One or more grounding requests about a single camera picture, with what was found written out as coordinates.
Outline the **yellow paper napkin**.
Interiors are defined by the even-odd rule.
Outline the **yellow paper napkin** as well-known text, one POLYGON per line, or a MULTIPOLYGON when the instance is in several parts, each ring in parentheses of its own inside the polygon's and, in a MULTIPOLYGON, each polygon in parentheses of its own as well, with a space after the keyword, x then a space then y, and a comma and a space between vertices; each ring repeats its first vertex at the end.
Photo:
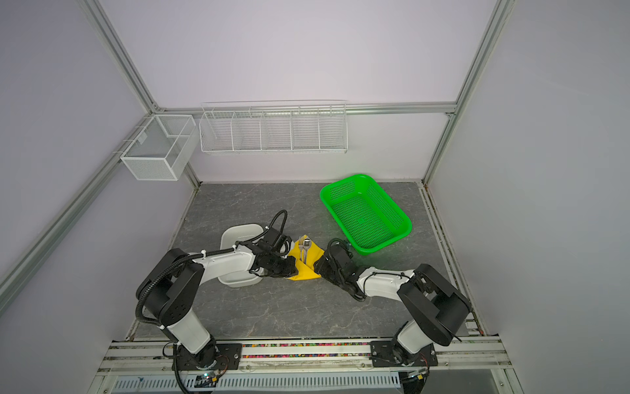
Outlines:
POLYGON ((314 264, 324 255, 324 250, 320 248, 317 244, 312 241, 312 246, 308 251, 308 263, 303 264, 300 261, 300 253, 298 248, 298 241, 294 241, 291 245, 291 250, 287 255, 287 258, 295 259, 295 267, 297 269, 297 274, 289 277, 291 281, 306 281, 320 278, 321 276, 317 274, 314 270, 314 264))

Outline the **silver fork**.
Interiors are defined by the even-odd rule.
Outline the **silver fork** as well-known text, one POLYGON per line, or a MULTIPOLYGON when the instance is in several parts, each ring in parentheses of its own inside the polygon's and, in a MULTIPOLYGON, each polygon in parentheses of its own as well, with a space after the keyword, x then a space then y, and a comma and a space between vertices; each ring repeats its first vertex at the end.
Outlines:
POLYGON ((304 242, 305 242, 305 239, 303 237, 300 238, 298 241, 298 248, 299 248, 301 262, 304 262, 304 257, 305 257, 304 242))

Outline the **silver spoon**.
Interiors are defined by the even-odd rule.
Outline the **silver spoon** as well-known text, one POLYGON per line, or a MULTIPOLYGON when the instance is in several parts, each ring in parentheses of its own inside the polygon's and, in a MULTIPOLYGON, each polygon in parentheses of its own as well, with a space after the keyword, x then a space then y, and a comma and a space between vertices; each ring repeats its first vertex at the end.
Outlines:
POLYGON ((308 251, 309 251, 311 246, 312 246, 312 241, 308 237, 303 239, 302 252, 301 252, 301 261, 302 261, 303 264, 307 264, 308 263, 308 251))

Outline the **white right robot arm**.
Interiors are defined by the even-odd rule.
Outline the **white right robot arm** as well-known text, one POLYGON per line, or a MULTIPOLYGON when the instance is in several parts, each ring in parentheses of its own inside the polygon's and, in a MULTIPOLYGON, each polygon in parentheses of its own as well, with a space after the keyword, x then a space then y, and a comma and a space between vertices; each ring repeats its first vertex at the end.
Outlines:
POLYGON ((408 271, 360 266, 340 239, 329 242, 313 271, 359 302, 374 297, 401 302, 411 320, 395 334, 394 346, 411 355, 431 343, 449 346, 473 311, 469 298, 433 266, 408 271))

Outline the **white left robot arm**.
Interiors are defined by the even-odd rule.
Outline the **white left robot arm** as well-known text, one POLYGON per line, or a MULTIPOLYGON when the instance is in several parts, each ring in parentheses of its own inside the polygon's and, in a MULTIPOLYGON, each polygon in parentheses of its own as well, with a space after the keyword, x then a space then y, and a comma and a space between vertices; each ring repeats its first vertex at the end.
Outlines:
POLYGON ((209 352, 213 336, 193 312, 200 286, 231 274, 295 277, 299 271, 290 256, 293 241, 284 233, 287 218, 282 209, 261 233, 217 251, 167 251, 136 290, 136 320, 159 328, 192 356, 209 352))

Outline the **green plastic perforated basket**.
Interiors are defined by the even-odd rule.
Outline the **green plastic perforated basket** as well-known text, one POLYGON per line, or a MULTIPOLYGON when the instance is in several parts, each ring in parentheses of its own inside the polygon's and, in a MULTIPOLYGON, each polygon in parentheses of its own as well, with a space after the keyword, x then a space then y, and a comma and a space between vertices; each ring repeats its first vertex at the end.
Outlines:
POLYGON ((381 251, 413 230, 408 215, 368 175, 355 174, 326 185, 320 199, 361 255, 381 251))

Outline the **small white mesh basket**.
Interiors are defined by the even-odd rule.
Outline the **small white mesh basket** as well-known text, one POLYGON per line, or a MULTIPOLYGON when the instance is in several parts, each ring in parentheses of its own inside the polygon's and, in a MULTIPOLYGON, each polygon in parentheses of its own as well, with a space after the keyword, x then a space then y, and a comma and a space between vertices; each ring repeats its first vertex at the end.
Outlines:
POLYGON ((199 142, 192 116, 156 114, 140 128, 121 160, 138 181, 177 181, 199 142))

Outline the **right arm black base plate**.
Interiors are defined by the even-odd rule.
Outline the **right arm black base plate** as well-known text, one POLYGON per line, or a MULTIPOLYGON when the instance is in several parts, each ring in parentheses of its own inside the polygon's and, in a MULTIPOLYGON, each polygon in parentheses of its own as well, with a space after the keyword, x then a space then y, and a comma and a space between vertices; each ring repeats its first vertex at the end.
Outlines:
POLYGON ((377 368, 393 367, 434 367, 438 366, 436 351, 432 343, 412 353, 393 340, 371 341, 370 360, 377 368))

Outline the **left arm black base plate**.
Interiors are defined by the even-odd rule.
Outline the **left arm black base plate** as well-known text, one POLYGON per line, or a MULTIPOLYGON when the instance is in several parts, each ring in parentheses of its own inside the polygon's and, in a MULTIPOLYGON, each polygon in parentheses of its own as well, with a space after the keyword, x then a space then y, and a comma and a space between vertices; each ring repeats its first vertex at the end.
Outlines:
POLYGON ((174 356, 180 371, 223 371, 239 368, 242 350, 243 345, 237 342, 210 343, 198 354, 192 354, 183 346, 178 346, 174 356))

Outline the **aluminium enclosure frame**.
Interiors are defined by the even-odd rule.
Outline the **aluminium enclosure frame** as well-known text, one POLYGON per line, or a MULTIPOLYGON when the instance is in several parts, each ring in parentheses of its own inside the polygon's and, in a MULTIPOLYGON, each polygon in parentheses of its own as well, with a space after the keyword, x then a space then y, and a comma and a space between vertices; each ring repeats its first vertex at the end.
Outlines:
MULTIPOLYGON (((104 1, 152 98, 206 103, 454 103, 493 1, 104 1)), ((136 288, 177 245, 193 189, 137 180, 121 162, 151 111, 75 1, 1 4, 1 277, 29 274, 1 316, 4 393, 84 393, 135 319, 136 288)), ((205 221, 187 251, 267 223, 323 245, 341 230, 313 181, 424 176, 442 113, 350 116, 344 153, 205 154, 205 185, 244 208, 205 221)))

